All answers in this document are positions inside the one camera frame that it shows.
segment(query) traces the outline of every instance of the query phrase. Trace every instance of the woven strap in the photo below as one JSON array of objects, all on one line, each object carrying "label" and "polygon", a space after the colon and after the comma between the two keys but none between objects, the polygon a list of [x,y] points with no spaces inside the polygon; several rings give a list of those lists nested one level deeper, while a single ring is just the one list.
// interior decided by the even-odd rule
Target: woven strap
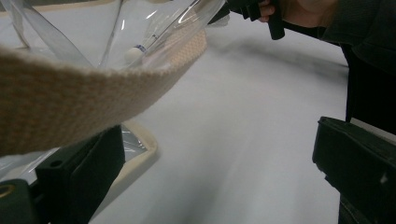
[{"label": "woven strap", "polygon": [[67,146],[143,112],[204,52],[192,38],[166,70],[99,70],[0,46],[0,156]]}]

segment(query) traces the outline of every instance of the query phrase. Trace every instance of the white table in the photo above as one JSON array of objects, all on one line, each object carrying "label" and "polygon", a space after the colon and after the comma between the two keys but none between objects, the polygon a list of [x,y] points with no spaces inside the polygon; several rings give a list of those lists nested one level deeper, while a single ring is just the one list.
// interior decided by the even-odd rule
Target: white table
[{"label": "white table", "polygon": [[135,118],[160,158],[92,223],[335,224],[339,193],[312,162],[320,116],[345,117],[341,49],[232,15]]}]

